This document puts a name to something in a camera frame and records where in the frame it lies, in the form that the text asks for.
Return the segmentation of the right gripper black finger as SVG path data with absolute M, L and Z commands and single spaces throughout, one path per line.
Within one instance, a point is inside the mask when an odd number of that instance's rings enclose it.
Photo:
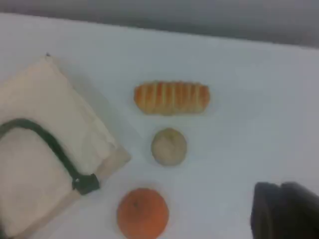
M 296 211 L 297 218 L 303 224 L 303 232 L 298 239 L 319 238 L 319 196 L 296 182 L 282 184 L 282 190 Z
M 250 217 L 253 238 L 279 239 L 284 235 L 280 226 L 284 215 L 284 199 L 279 186 L 268 182 L 256 183 Z

